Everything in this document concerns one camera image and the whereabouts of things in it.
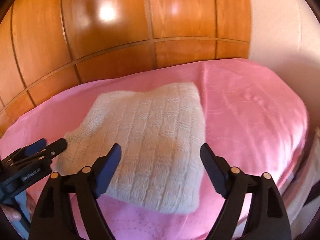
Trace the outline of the person's left hand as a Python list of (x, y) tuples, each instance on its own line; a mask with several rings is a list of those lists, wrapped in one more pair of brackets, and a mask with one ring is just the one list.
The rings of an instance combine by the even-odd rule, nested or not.
[(8, 220), (10, 221), (21, 220), (21, 214), (17, 210), (3, 204), (1, 204), (1, 208)]

